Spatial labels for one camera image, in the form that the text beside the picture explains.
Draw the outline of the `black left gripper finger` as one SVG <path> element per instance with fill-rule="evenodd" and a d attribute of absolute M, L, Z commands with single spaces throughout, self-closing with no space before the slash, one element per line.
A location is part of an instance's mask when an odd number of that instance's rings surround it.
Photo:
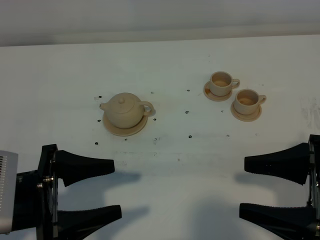
<path fill-rule="evenodd" d="M 84 157 L 58 150 L 55 153 L 55 172 L 68 187 L 85 179 L 112 174 L 115 164 L 112 159 Z"/>
<path fill-rule="evenodd" d="M 58 239 L 83 240 L 95 231 L 122 218 L 120 205 L 90 210 L 57 212 Z"/>

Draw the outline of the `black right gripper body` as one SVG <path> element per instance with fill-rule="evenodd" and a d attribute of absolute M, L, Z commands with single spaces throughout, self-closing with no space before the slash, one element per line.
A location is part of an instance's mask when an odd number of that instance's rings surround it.
<path fill-rule="evenodd" d="M 307 206 L 315 215 L 308 226 L 307 240 L 320 239 L 320 136 L 311 134 L 308 139 L 308 199 Z"/>

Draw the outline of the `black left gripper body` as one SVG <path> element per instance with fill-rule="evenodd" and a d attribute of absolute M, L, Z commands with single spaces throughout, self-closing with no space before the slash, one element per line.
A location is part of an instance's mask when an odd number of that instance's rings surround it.
<path fill-rule="evenodd" d="M 12 231 L 35 228 L 37 240 L 53 240 L 58 233 L 58 181 L 53 167 L 56 144 L 44 145 L 36 170 L 16 175 Z"/>

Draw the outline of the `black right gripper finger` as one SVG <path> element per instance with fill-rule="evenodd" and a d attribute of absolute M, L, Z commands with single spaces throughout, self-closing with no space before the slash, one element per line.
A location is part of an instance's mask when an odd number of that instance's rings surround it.
<path fill-rule="evenodd" d="M 239 205 L 239 217 L 284 240 L 318 240 L 320 220 L 313 207 L 273 207 L 252 203 Z"/>
<path fill-rule="evenodd" d="M 312 152 L 308 143 L 269 154 L 246 156 L 244 170 L 248 173 L 278 177 L 304 185 L 310 171 Z"/>

